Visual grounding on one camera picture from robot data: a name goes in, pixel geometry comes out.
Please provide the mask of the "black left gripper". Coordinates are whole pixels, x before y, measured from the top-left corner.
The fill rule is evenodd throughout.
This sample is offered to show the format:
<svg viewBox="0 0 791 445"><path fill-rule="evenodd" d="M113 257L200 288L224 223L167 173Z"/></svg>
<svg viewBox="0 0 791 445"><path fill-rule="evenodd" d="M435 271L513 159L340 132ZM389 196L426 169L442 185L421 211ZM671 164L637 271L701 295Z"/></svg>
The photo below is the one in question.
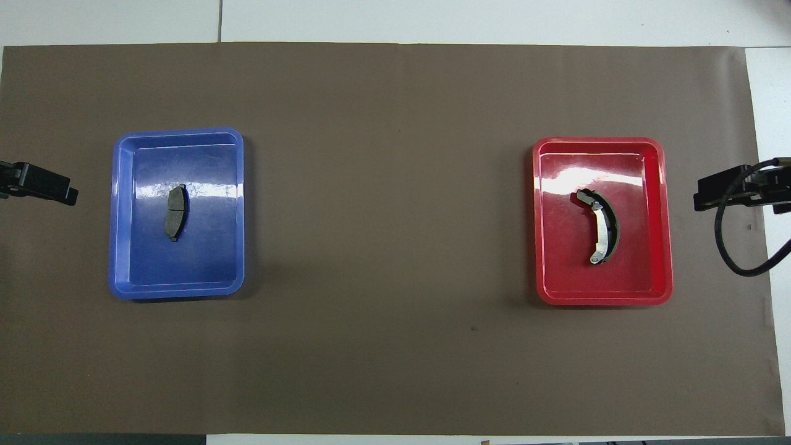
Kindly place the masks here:
<svg viewBox="0 0 791 445"><path fill-rule="evenodd" d="M75 206L78 190L70 177L56 174L30 163L1 162L1 198L34 197L62 205Z"/></svg>

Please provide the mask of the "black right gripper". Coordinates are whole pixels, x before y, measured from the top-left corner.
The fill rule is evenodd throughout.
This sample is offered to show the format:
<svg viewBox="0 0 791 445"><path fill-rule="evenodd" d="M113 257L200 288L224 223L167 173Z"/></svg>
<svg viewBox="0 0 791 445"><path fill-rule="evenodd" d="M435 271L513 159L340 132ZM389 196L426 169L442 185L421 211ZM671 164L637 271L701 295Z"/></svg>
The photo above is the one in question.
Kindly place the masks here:
<svg viewBox="0 0 791 445"><path fill-rule="evenodd" d="M752 169L748 164L722 170L697 182L694 209L702 212L717 208L735 180L739 180L726 200L727 206L771 206L774 214L790 211L790 166L779 164Z"/></svg>

